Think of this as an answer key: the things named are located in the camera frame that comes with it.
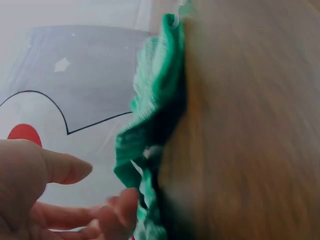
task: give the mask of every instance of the cartoon print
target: cartoon print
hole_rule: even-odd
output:
[[[0,89],[9,98],[35,92],[60,110],[67,134],[130,112],[137,51],[147,32],[106,26],[31,29]]]
[[[104,26],[37,27],[0,88],[0,139],[29,139],[93,165],[41,201],[102,204],[124,186],[113,173],[115,136],[129,120],[137,51],[148,33]]]

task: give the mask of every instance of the red shape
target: red shape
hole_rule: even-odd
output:
[[[37,131],[28,124],[19,124],[15,126],[7,139],[27,139],[42,147],[42,143]]]

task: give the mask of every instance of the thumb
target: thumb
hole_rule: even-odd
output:
[[[127,188],[97,211],[106,240],[128,240],[132,236],[137,224],[138,198],[136,189]]]

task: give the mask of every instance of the wooden surface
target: wooden surface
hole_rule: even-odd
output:
[[[320,239],[320,2],[194,0],[158,176],[171,239]]]

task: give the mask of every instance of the finger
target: finger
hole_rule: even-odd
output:
[[[87,227],[79,231],[57,231],[55,234],[63,240],[91,240],[98,238],[101,230],[98,220],[94,219]]]
[[[88,162],[69,154],[39,148],[45,163],[48,179],[46,183],[74,184],[84,179],[92,171]]]
[[[48,229],[71,230],[87,226],[95,217],[94,207],[62,207],[43,202],[36,202],[33,208],[41,213]]]
[[[138,193],[134,188],[125,189],[120,197],[111,198],[97,212],[101,231],[106,239],[127,240],[137,223]]]
[[[89,163],[27,140],[0,140],[0,152],[2,214],[12,230],[21,225],[47,183],[76,183],[92,170]]]

